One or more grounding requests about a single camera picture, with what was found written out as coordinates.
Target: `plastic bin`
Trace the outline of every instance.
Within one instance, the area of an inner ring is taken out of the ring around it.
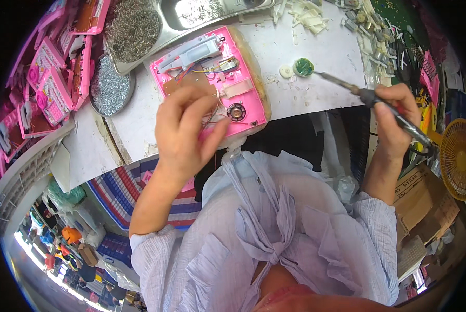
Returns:
[[[102,255],[123,262],[131,269],[133,267],[131,264],[132,250],[129,244],[129,237],[107,233],[96,250]]]

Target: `striped tarp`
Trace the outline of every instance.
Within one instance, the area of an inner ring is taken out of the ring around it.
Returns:
[[[87,182],[98,201],[123,230],[129,229],[134,205],[145,183],[142,177],[147,170],[153,172],[158,159],[141,160],[130,165],[116,168]],[[168,224],[181,231],[187,230],[200,210],[202,203],[194,200],[195,189],[181,192],[171,207]]]

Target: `person's right hand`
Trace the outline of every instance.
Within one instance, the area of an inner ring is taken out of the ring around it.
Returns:
[[[392,87],[379,85],[375,89],[375,93],[382,99],[389,101],[417,127],[420,126],[422,117],[415,97],[404,83],[396,84]],[[398,126],[394,115],[385,103],[380,102],[375,104],[374,112],[378,123],[378,148],[390,160],[403,159],[406,150],[410,146],[411,135]]]
[[[155,137],[160,159],[155,171],[167,176],[167,182],[179,189],[207,164],[226,134],[229,118],[217,122],[204,141],[198,139],[202,117],[217,102],[217,97],[190,86],[172,93],[159,106]]]

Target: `yellow fan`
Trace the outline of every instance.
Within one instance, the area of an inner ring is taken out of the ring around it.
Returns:
[[[466,119],[457,118],[448,124],[444,134],[431,128],[429,138],[439,146],[442,180],[451,195],[466,200]]]

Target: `table surface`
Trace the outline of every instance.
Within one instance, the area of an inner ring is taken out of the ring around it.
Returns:
[[[284,79],[279,74],[283,64],[291,66],[296,59],[306,57],[314,63],[317,72],[328,72],[365,87],[357,34],[341,26],[344,16],[341,9],[324,1],[322,10],[323,17],[330,19],[327,22],[329,29],[317,36],[302,25],[292,28],[293,16],[287,9],[278,25],[273,25],[272,21],[266,21],[264,27],[234,24],[243,33],[261,66],[272,120],[361,105],[349,91],[317,75]],[[158,153],[155,116],[163,98],[143,64],[135,72],[136,86],[130,102],[120,113],[106,118],[106,127],[89,103],[74,114],[77,128],[64,140],[70,152],[72,188],[121,165]]]

